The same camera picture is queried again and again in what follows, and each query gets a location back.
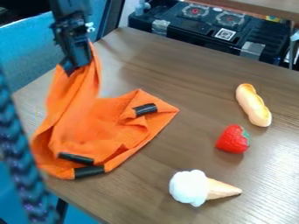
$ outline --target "orange towel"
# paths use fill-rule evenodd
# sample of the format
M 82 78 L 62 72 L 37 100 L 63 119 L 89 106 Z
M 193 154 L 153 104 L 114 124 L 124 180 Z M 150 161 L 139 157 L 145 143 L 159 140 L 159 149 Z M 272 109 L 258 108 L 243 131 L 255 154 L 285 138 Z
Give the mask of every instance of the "orange towel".
M 38 167 L 60 179 L 110 172 L 140 150 L 178 109 L 141 89 L 117 98 L 96 98 L 101 65 L 68 77 L 57 66 L 46 100 L 46 119 L 31 140 Z

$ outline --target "plastic toy food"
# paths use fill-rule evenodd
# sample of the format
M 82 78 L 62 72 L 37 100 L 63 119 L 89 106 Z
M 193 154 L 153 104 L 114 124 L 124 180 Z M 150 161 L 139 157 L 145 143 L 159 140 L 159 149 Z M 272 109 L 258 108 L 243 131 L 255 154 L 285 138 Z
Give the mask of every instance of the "plastic toy food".
M 215 147 L 222 151 L 240 154 L 249 148 L 249 134 L 238 124 L 229 125 L 219 137 Z
M 264 101 L 256 94 L 255 88 L 250 84 L 241 84 L 236 90 L 239 105 L 249 117 L 249 121 L 260 127 L 267 127 L 272 122 L 272 114 L 265 106 Z
M 170 194 L 182 203 L 200 207 L 206 200 L 241 194 L 242 190 L 212 178 L 199 170 L 177 172 L 170 181 Z

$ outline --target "braided cable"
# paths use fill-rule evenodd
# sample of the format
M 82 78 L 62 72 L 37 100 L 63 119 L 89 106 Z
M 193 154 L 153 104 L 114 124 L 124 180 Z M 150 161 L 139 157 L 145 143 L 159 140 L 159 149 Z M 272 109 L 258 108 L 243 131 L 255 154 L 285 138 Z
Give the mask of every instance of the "braided cable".
M 5 77 L 0 73 L 0 150 L 10 170 L 30 223 L 58 223 L 38 168 L 17 116 Z

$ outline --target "black tape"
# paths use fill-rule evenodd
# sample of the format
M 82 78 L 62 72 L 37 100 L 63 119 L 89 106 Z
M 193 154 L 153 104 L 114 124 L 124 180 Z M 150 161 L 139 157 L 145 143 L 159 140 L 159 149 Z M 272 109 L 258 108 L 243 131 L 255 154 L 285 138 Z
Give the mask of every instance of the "black tape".
M 103 165 L 100 166 L 87 166 L 81 168 L 74 169 L 74 175 L 76 179 L 81 179 L 85 177 L 94 176 L 97 174 L 105 173 L 105 169 Z
M 142 106 L 136 107 L 134 108 L 135 112 L 136 112 L 136 116 L 143 116 L 146 114 L 150 114 L 150 113 L 156 113 L 157 112 L 157 107 L 155 103 L 148 103 L 148 104 L 144 104 Z
M 69 160 L 81 165 L 94 165 L 94 159 L 90 157 L 82 157 L 74 154 L 60 152 L 59 158 Z

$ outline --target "toy strawberry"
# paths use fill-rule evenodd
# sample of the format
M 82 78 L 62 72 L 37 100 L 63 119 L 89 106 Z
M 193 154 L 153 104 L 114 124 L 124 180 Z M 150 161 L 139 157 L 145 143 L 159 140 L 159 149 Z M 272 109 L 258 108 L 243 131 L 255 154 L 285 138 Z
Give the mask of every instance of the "toy strawberry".
M 249 134 L 238 124 L 231 124 L 221 134 L 215 147 L 235 154 L 243 153 L 249 148 Z

